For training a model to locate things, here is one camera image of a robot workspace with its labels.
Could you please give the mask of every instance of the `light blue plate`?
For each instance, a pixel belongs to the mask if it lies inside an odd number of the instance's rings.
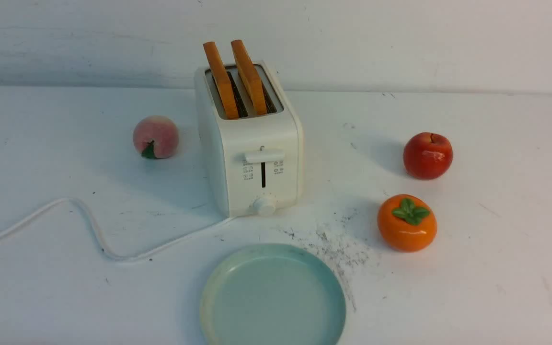
[[[201,323],[209,345],[334,345],[346,319],[335,275],[292,245],[251,245],[206,283]]]

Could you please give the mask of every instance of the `peach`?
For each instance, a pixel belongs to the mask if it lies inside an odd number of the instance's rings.
[[[166,159],[178,147],[178,127],[165,116],[149,116],[133,131],[133,144],[146,159]]]

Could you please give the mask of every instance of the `apple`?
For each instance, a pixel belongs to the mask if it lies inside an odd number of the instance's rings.
[[[146,159],[166,159],[178,147],[178,127],[165,116],[149,116],[133,131],[133,145]]]
[[[451,163],[451,142],[435,133],[419,133],[403,148],[403,165],[408,174],[417,179],[436,179],[449,169]]]

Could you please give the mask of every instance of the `persimmon leaf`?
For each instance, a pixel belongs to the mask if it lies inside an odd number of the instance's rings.
[[[416,206],[414,210],[412,210],[412,215],[416,218],[425,218],[429,216],[429,210],[425,207]]]
[[[396,216],[397,218],[401,218],[401,219],[406,219],[407,217],[410,216],[408,214],[408,212],[406,212],[405,210],[403,210],[401,208],[394,209],[394,210],[392,210],[391,213],[393,214],[393,216]]]
[[[402,199],[399,207],[405,210],[405,212],[412,213],[412,210],[414,210],[414,201],[409,198]]]
[[[406,217],[405,221],[410,225],[419,225],[421,223],[420,218],[412,217],[412,216]]]

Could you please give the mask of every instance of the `toaster slot indicator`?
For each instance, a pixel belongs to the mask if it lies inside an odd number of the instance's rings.
[[[265,188],[265,162],[261,162],[261,188]]]

